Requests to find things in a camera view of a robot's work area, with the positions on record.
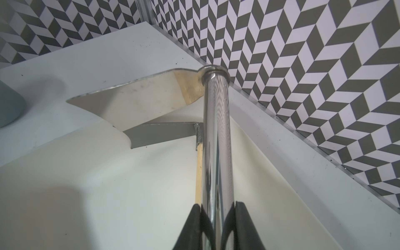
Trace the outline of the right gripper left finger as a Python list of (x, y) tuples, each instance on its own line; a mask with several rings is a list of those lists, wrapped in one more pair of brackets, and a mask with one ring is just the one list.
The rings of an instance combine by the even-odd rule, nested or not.
[(202, 243), (203, 233), (208, 239), (210, 249), (215, 250), (216, 240), (212, 226), (203, 206), (194, 204), (173, 250), (204, 250), (205, 245)]

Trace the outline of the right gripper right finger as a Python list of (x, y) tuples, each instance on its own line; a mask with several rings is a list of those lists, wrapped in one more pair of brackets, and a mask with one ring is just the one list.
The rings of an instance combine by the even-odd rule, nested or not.
[(223, 223), (221, 250), (227, 250), (230, 233), (233, 232), (234, 250), (265, 250), (262, 240), (243, 202), (235, 202)]

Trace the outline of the cream storage box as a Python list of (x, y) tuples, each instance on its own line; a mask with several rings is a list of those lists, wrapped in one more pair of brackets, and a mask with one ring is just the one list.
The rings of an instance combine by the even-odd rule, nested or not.
[[(230, 100), (234, 197), (265, 247), (340, 245), (244, 131)], [(139, 149), (103, 120), (39, 143), (1, 130), (1, 249), (170, 250), (195, 202), (195, 138)]]

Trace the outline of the blue handle hoe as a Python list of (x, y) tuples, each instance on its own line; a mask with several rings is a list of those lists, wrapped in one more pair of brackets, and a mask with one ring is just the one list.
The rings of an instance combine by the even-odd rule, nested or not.
[(175, 68), (68, 100), (123, 133), (144, 123), (203, 123), (201, 205), (212, 223), (216, 249), (221, 249), (223, 223), (235, 204), (229, 83), (220, 66)]

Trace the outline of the wooden handle hoe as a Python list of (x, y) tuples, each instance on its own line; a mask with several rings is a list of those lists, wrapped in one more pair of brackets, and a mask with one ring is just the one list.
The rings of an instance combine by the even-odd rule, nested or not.
[(132, 149), (195, 136), (197, 151), (195, 202), (202, 204), (203, 123), (144, 123), (124, 131), (124, 134), (130, 139)]

